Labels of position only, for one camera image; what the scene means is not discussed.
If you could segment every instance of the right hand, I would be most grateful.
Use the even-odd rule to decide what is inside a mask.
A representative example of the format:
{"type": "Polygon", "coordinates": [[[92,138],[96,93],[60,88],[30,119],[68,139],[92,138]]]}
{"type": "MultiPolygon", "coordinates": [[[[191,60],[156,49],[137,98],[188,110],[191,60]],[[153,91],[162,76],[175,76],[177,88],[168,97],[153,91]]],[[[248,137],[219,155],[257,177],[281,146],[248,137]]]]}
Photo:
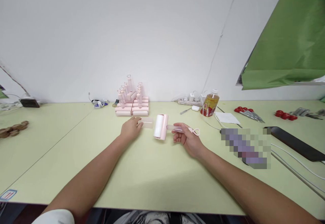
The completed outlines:
{"type": "Polygon", "coordinates": [[[202,155],[203,151],[207,148],[203,145],[200,138],[191,133],[189,126],[184,123],[174,123],[174,126],[182,127],[184,133],[172,131],[174,134],[174,143],[182,143],[187,153],[194,158],[202,155]]]}

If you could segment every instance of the hand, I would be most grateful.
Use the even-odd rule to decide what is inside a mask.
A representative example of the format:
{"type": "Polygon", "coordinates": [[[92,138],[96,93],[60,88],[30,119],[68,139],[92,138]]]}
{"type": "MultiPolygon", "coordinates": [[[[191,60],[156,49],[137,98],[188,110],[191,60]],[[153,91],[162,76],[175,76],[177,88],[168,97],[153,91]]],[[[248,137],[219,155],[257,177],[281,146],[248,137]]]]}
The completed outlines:
{"type": "Polygon", "coordinates": [[[207,148],[203,145],[198,136],[190,132],[189,126],[184,123],[174,123],[174,126],[181,126],[184,132],[178,133],[172,131],[172,133],[174,133],[174,143],[182,143],[187,153],[194,158],[198,158],[202,155],[202,152],[207,148]]]}
{"type": "Polygon", "coordinates": [[[120,137],[123,138],[127,143],[136,139],[139,135],[139,132],[142,128],[143,122],[138,123],[140,121],[140,117],[131,117],[130,120],[126,121],[122,125],[120,137]]]}

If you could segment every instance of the white wall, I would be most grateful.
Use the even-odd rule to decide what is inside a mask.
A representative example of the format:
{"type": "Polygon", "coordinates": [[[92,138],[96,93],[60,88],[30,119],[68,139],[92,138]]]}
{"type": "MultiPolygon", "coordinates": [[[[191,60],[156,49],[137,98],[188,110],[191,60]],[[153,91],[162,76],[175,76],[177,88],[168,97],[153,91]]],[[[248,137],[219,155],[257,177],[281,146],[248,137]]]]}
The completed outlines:
{"type": "MultiPolygon", "coordinates": [[[[235,86],[277,1],[0,0],[0,61],[46,102],[114,101],[127,74],[151,101],[213,87],[223,100],[318,99],[323,86],[235,86]]],[[[1,72],[0,84],[23,94],[1,72]]]]}
{"type": "MultiPolygon", "coordinates": [[[[4,66],[4,64],[1,63],[1,67],[5,68],[7,72],[10,72],[7,70],[7,68],[4,66]]],[[[25,91],[16,83],[14,82],[2,69],[0,69],[0,84],[5,88],[5,94],[7,94],[8,99],[5,99],[4,97],[0,98],[1,103],[12,103],[18,100],[16,96],[9,95],[14,94],[17,96],[24,95],[25,91]]]]}
{"type": "Polygon", "coordinates": [[[242,90],[237,79],[278,0],[235,0],[204,90],[216,87],[222,100],[313,100],[325,86],[242,90]]]}

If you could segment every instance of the screwdriver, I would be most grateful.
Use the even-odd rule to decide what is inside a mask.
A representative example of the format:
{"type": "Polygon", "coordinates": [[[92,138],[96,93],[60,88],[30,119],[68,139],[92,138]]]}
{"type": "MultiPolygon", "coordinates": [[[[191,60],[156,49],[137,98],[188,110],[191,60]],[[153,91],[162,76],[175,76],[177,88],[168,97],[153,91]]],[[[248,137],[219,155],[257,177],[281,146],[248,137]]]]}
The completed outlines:
{"type": "Polygon", "coordinates": [[[188,110],[190,110],[191,108],[189,108],[189,109],[187,109],[187,110],[184,110],[184,111],[182,111],[181,113],[180,113],[180,115],[181,114],[184,114],[185,112],[187,112],[188,110]]]}

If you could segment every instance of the plastic bottle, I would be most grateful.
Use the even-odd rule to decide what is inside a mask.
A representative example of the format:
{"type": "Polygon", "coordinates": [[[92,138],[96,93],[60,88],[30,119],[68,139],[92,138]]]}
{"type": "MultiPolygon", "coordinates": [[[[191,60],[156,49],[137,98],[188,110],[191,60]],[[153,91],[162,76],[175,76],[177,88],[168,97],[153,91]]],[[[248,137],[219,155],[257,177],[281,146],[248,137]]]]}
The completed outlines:
{"type": "Polygon", "coordinates": [[[201,109],[201,114],[210,117],[213,116],[214,111],[217,108],[220,97],[218,96],[218,90],[212,90],[212,93],[207,95],[207,98],[204,101],[203,107],[201,109]]]}

